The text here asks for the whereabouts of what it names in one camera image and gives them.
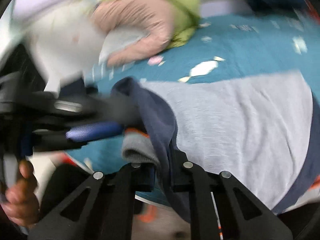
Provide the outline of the person's left hand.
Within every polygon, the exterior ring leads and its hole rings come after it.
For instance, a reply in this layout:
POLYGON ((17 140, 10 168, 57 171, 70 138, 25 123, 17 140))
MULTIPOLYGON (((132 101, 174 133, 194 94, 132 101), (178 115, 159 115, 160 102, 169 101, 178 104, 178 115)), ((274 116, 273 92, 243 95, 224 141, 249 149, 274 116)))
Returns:
POLYGON ((7 189, 7 202, 1 204, 1 207, 12 222, 30 227, 37 223, 39 217, 39 201, 35 195, 37 180, 31 162, 22 160, 19 171, 22 177, 7 189))

